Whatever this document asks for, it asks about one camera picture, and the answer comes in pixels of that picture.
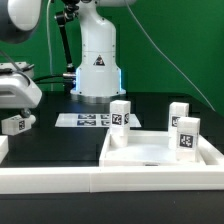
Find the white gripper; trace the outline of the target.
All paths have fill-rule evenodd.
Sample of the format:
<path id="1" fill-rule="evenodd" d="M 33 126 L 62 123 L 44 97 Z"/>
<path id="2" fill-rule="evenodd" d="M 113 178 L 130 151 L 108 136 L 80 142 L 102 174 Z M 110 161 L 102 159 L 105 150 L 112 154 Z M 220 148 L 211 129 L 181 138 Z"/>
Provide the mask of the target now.
<path id="1" fill-rule="evenodd" d="M 0 76 L 0 108 L 20 108 L 20 115 L 29 118 L 29 108 L 35 108 L 41 97 L 41 90 L 29 77 L 19 73 Z"/>

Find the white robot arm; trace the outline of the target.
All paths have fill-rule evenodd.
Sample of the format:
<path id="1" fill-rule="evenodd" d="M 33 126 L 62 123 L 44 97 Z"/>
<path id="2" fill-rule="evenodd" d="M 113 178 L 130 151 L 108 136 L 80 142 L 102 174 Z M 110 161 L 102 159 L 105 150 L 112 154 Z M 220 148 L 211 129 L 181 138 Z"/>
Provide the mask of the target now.
<path id="1" fill-rule="evenodd" d="M 120 7 L 136 0 L 62 0 L 62 17 L 78 17 L 82 34 L 82 63 L 78 84 L 71 92 L 77 96 L 108 98 L 121 92 L 120 70 L 116 67 L 116 30 L 96 11 L 99 6 Z M 26 41 L 39 22 L 42 0 L 0 0 L 0 40 L 8 43 Z M 35 108 L 42 92 L 30 78 L 19 77 L 14 69 L 0 78 L 0 108 Z"/>

